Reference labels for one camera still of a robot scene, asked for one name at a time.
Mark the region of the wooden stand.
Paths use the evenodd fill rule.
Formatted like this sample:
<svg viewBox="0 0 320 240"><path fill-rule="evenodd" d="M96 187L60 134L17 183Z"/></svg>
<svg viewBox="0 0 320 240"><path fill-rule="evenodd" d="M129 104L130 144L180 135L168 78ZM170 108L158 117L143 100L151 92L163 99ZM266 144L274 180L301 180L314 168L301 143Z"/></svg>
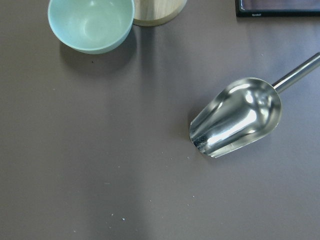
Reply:
<svg viewBox="0 0 320 240"><path fill-rule="evenodd" d="M187 0L134 0L133 24L155 27L173 20L183 10Z"/></svg>

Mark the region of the green bowl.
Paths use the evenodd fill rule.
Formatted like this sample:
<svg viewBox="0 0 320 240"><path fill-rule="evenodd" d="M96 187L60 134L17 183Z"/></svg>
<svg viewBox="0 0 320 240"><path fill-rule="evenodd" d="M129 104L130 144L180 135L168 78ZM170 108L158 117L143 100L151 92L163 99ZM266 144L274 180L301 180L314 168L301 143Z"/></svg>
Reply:
<svg viewBox="0 0 320 240"><path fill-rule="evenodd" d="M54 35L85 54L104 54L129 35L135 15L132 0L51 0L47 17Z"/></svg>

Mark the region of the black framed tray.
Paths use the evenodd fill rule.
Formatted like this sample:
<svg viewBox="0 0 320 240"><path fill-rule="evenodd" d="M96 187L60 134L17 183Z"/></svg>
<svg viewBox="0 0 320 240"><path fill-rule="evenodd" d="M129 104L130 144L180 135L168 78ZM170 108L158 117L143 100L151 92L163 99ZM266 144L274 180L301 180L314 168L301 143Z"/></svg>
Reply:
<svg viewBox="0 0 320 240"><path fill-rule="evenodd" d="M319 17L319 0L235 0L237 17Z"/></svg>

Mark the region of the steel scoop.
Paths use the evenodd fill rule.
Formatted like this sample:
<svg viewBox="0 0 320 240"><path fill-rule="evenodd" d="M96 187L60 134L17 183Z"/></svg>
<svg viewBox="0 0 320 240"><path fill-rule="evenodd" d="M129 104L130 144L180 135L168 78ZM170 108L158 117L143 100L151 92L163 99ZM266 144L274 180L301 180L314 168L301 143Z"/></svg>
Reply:
<svg viewBox="0 0 320 240"><path fill-rule="evenodd" d="M191 142L218 158L264 138L280 122L280 93L319 66L316 53L273 84L256 77L232 82L191 121Z"/></svg>

